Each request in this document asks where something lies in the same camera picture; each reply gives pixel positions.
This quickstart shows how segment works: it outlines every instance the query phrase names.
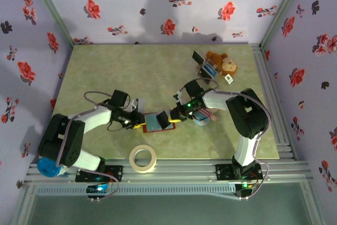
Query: tabletop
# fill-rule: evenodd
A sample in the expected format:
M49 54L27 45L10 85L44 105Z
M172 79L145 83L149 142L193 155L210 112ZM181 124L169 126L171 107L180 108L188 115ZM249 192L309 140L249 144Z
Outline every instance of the tabletop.
M198 78L194 51L203 57L207 51L226 53L238 69L231 84L220 75L215 78L219 90L240 92L251 88L264 103L249 45L75 45L54 114L86 111L93 105L83 98L84 92L112 94L115 89L128 93L131 99L145 99L145 113L172 109L176 107L173 95ZM107 97L90 94L90 98L102 102ZM239 133L228 111L220 110L215 115L219 120L206 126L187 120L176 124L174 130L153 133L143 133L142 128L109 132L107 125L102 125L84 135L82 148L104 158L126 159L135 146L147 144L161 159L231 159ZM114 122L110 128L120 125ZM279 158L271 128L260 141L257 158Z

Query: teddy bear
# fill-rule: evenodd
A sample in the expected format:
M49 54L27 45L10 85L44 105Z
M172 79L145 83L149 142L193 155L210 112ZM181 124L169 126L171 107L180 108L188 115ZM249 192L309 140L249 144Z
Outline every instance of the teddy bear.
M225 53L220 55L208 51L206 53L206 60L211 60L211 65L213 65L216 71L223 76L226 76L227 74L233 76L237 72L237 64L232 59L228 58L228 55Z

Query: masking tape roll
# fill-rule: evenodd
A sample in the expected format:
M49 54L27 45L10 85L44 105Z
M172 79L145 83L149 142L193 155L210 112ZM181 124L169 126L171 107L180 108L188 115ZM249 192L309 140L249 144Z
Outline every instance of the masking tape roll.
M144 167L141 167L141 166L138 166L135 162L135 157L136 155L142 151L142 150L148 150L149 153L151 154L151 161L150 163L147 165L147 166L144 166ZM139 172L139 173L147 173L147 172L150 172L153 170L153 168L155 167L156 165L156 162L157 162L157 155L156 153L154 152L154 149L152 149L150 146L148 145L139 145L137 147L135 147L131 153L130 153L130 156L128 157L129 159L129 162L131 164L131 167L136 171L136 172Z

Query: blue object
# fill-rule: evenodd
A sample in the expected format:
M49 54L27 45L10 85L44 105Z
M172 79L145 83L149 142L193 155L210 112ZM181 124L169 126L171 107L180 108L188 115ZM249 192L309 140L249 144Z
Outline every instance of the blue object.
M211 121L210 118L208 118L205 114L202 114L200 112L195 112L193 115L196 118L196 119L193 119L194 123L199 126L206 126Z
M50 160L49 158L41 158L37 162L37 169L39 172L46 177L55 177L61 171L62 166L56 167L56 162Z
M145 115L146 120L146 129L148 132L153 131L162 131L162 127L159 125L157 120L157 113L150 113ZM173 124L171 123L165 130L172 129Z
M209 63L206 63L204 65L204 68L209 72L212 77L215 77L217 75L217 71Z

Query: wire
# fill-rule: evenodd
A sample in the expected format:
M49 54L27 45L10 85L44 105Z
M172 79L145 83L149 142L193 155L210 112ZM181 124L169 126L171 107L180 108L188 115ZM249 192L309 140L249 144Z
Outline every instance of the wire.
M106 95L106 96L111 97L110 94L107 94L107 93L105 93L105 92L99 92L99 91L89 91L89 92L85 92L85 93L84 93L84 95L83 95L84 98L85 98L87 101L93 103L93 104L95 105L95 107L94 107L93 109L88 110L88 111L84 111L84 112L82 112L82 113L79 113L78 115L75 115L74 117L72 117L72 118L69 120L69 122L68 122L68 124L67 124L67 127L66 127L66 129L65 129L65 133L64 133L64 137L63 137L63 141L62 141L62 144L61 144L60 151L59 151L59 153L58 153L58 155L57 155L57 159L56 159L56 167L59 167L59 166L60 166L60 160L61 160L61 157L62 157L62 154L63 154L63 151L64 151L65 143L66 143L66 141L67 141L67 137L68 137L69 128L70 128L71 123L72 123L75 119L77 119L78 117L81 117L81 116L83 116L83 115L86 115L86 114L95 112L95 111L98 109L98 104L97 104L95 101L89 99L89 98L86 96L86 95L89 94L89 93L103 94L103 95ZM91 170L86 170L86 169L81 169L81 168L79 168L79 169L82 170L82 171L88 172L88 173L97 174L97 175L101 175L101 176L106 176L106 177L111 178L112 180L114 180L114 181L117 182L117 188L116 188L112 193L110 193L110 194L108 194L108 195L106 195L106 196L104 196L104 197L102 197L102 198L100 198L100 199L96 199L95 201L100 201L100 200L103 200L103 199L106 199L106 198L111 197L111 196L112 196L113 194L115 194L115 193L119 190L119 188L120 188L120 182L118 181L117 178L115 178L115 177L112 176L112 175L109 175L109 174L107 174L107 173L101 173L101 172L98 172L98 171L91 171Z
M110 130L109 129L109 127L112 125L112 122L110 122L110 125L109 126L107 126L107 130L109 131L109 132L117 132L117 131L119 131L119 130L122 130L123 129L123 126L120 128L120 129L115 129L115 130Z

